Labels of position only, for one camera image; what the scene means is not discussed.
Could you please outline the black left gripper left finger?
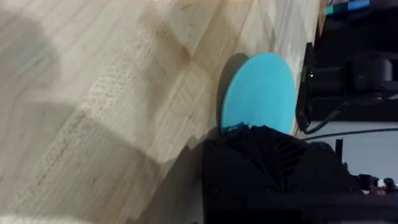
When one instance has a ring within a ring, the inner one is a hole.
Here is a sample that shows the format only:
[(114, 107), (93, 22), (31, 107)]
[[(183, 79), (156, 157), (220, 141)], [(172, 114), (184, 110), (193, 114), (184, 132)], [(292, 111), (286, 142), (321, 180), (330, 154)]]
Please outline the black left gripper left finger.
[(202, 164), (208, 195), (248, 194), (271, 186), (260, 149), (246, 126), (206, 139)]

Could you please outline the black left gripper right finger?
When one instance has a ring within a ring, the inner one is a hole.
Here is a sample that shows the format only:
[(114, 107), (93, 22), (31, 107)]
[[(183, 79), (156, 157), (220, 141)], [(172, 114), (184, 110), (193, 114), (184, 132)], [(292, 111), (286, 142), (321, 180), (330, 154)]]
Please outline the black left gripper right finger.
[(252, 135), (265, 167), (282, 191), (306, 194), (362, 194), (333, 148), (305, 142), (267, 126), (253, 126)]

